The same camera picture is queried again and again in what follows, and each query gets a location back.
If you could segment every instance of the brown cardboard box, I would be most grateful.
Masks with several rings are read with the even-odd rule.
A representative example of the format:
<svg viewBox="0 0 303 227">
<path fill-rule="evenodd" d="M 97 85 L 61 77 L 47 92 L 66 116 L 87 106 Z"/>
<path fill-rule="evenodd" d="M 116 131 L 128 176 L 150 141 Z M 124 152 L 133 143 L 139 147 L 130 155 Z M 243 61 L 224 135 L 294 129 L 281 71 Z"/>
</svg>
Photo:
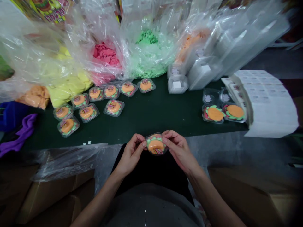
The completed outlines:
<svg viewBox="0 0 303 227">
<path fill-rule="evenodd" d="M 16 223 L 26 224 L 93 176 L 94 170 L 89 170 L 60 180 L 33 182 L 19 211 Z"/>
<path fill-rule="evenodd" d="M 24 227 L 69 227 L 80 212 L 93 199 L 95 179 L 90 179 L 84 185 L 39 214 Z"/>
<path fill-rule="evenodd" d="M 247 226 L 286 226 L 300 198 L 300 187 L 274 174 L 244 166 L 209 168 L 214 186 Z"/>
<path fill-rule="evenodd" d="M 0 168 L 0 226 L 14 223 L 38 165 Z"/>
</svg>

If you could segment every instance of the gray floor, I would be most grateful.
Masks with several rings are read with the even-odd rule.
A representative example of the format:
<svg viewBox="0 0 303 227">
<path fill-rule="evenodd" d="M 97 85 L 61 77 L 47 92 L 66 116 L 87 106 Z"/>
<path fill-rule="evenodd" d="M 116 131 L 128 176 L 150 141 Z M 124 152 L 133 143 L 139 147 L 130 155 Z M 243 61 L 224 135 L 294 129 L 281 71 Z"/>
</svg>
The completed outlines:
<svg viewBox="0 0 303 227">
<path fill-rule="evenodd" d="M 303 78 L 303 49 L 284 51 L 267 49 L 243 69 L 266 70 L 279 79 Z M 291 156 L 302 151 L 292 139 L 244 137 L 246 132 L 222 133 L 186 138 L 199 164 L 208 166 L 247 165 L 299 179 L 302 170 L 291 168 Z M 121 145 L 103 149 L 97 156 L 96 192 L 109 176 Z"/>
</svg>

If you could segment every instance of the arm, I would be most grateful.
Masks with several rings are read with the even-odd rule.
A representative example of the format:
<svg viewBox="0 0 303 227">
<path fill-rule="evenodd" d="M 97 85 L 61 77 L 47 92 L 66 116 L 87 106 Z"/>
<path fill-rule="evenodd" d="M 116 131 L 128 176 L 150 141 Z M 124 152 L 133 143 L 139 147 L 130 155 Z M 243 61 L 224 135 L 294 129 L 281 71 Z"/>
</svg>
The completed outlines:
<svg viewBox="0 0 303 227">
<path fill-rule="evenodd" d="M 113 171 L 97 196 L 80 213 L 71 227 L 98 226 L 124 177 Z"/>
<path fill-rule="evenodd" d="M 179 167 L 185 172 L 199 202 L 214 227 L 245 227 L 241 219 L 225 203 L 216 188 L 192 155 L 186 139 L 173 130 L 165 131 L 163 142 L 169 147 Z"/>
<path fill-rule="evenodd" d="M 146 146 L 142 135 L 134 134 L 127 143 L 121 160 L 97 196 L 80 213 L 71 227 L 99 226 L 123 179 L 135 168 Z"/>
<path fill-rule="evenodd" d="M 222 199 L 201 167 L 188 174 L 187 177 L 213 226 L 245 226 Z"/>
</svg>

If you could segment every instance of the person's left hand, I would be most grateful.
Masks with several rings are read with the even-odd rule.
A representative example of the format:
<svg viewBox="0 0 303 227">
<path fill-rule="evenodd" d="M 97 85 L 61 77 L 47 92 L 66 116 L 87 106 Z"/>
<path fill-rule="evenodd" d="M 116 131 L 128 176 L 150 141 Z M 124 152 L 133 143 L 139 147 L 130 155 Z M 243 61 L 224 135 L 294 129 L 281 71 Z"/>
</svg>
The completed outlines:
<svg viewBox="0 0 303 227">
<path fill-rule="evenodd" d="M 126 144 L 122 157 L 115 169 L 115 172 L 123 177 L 130 174 L 136 167 L 141 153 L 146 147 L 145 138 L 142 135 L 134 134 Z"/>
</svg>

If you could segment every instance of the hand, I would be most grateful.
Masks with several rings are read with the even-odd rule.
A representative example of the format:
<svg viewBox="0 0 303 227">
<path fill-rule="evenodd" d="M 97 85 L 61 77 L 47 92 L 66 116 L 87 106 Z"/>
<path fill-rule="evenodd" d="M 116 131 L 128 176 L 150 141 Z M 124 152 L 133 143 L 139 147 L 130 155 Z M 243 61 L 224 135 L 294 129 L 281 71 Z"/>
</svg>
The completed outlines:
<svg viewBox="0 0 303 227">
<path fill-rule="evenodd" d="M 168 146 L 171 155 L 186 175 L 200 170 L 200 165 L 191 153 L 183 136 L 173 130 L 166 130 L 162 133 L 162 137 L 164 144 Z"/>
<path fill-rule="evenodd" d="M 136 167 L 141 153 L 146 147 L 145 138 L 142 135 L 134 134 L 126 144 L 122 157 L 114 172 L 126 177 Z"/>
</svg>

